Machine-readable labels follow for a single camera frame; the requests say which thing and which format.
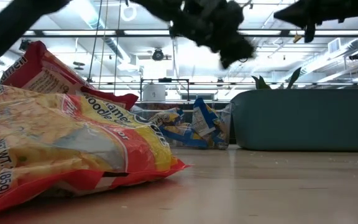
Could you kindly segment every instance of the plastic bin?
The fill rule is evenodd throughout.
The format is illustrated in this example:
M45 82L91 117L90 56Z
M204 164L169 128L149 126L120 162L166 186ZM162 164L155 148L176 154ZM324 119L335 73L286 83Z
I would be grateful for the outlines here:
M358 89L251 90L231 102L240 147L358 151Z
M165 111L171 108L180 108L183 110L184 115L182 119L182 123L191 123L193 119L193 101L178 101L178 102L138 102L136 106L131 110L132 113L135 113L143 118L150 119L152 116L157 114L158 112ZM229 102L208 102L205 103L212 109L216 110L216 113L221 118L221 121L224 124L224 128L226 129L226 139L225 142L229 144L230 138L230 124L231 124L231 104ZM190 146L184 145L180 141L176 141L170 138L167 138L167 141L170 143L172 147L186 147ZM217 145L213 145L210 147L202 147L202 149L221 149Z

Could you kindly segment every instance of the metal frame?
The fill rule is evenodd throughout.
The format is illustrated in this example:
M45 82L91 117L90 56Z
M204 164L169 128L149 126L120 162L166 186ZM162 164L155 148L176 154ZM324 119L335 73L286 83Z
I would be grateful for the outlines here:
M158 78L158 79L140 79L140 100L142 101L142 92L143 92L143 82L144 81L158 81L159 83L171 83L172 81L176 81L179 83L179 81L185 81L187 82L187 101L190 101L190 82L188 78Z
M244 37L294 37L296 34L305 35L303 30L293 29L239 29ZM315 37L358 37L358 29L319 29ZM28 30L24 38L77 38L77 37L170 37L168 29L42 29Z

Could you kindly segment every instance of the ceiling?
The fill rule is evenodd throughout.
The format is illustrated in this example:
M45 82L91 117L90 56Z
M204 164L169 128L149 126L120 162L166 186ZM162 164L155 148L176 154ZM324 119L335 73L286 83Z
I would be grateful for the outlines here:
M0 0L0 11L10 0ZM241 29L291 29L290 24L275 20L274 11L283 9L294 0L253 0L253 8L244 9L245 21ZM118 0L73 0L67 7L51 15L43 16L31 29L48 30L89 30L89 21L98 17L107 29L166 29L168 25L150 15L143 7L130 3L128 8L124 1ZM324 22L319 29L354 29L358 30L358 18L346 19L344 23L337 21ZM176 77L190 78L194 82L216 81L218 77L226 82L251 82L251 75L262 75L268 82L282 82L300 65L311 58L316 58L327 51L328 43L335 37L316 37L312 43L304 44L300 40L293 43L292 37L267 38L249 37L257 48L257 58L246 63L236 62L229 69L219 67L218 54L212 54L205 47L197 47L185 38L172 40L169 37L118 37L115 43L122 52L131 59L130 63L116 63L116 54L102 38L28 38L41 40L61 61L74 68L73 62L85 63L84 70L78 72L83 77L91 75L93 80L107 82L117 74L118 82L138 82L139 68L143 67L144 78ZM346 43L351 39L342 39ZM15 61L22 52L19 51L20 40L15 43L4 56L6 60ZM150 59L155 48L161 48L165 55L175 55L176 72L173 60L154 62ZM312 73L300 79L302 82L317 82L336 72L349 68L358 62L344 62L343 57L332 59L329 63L321 63Z

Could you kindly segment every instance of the light wood surface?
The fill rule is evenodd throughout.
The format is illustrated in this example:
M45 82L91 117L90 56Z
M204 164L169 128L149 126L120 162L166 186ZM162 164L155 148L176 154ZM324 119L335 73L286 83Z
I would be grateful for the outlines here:
M0 224L358 224L358 153L173 151L194 166L151 184L29 202Z

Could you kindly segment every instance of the ceiling pipe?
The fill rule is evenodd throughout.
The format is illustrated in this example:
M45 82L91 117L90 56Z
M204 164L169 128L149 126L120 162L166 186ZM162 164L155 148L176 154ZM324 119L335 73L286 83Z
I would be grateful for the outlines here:
M352 54L354 54L356 51L358 51L358 38L350 40L346 42L345 44L341 44L341 48L333 53L329 53L328 49L319 53L315 57L310 58L309 60L306 60L303 64L296 66L295 68L291 69L287 75L285 75L279 82L285 82L285 80L289 79L292 75L292 73L298 69L299 67L302 67L300 76L309 74L319 68L322 68L324 66L329 65L330 63L335 62L335 58L338 57L347 57Z
M96 11L94 4L91 0L74 0L70 3L71 7L75 8L75 11L81 16L81 18L92 29L105 30L106 25L102 21L99 21L99 14ZM105 44L117 55L118 61L121 63L130 63L131 58L128 54L118 45L117 41L112 37L101 37Z

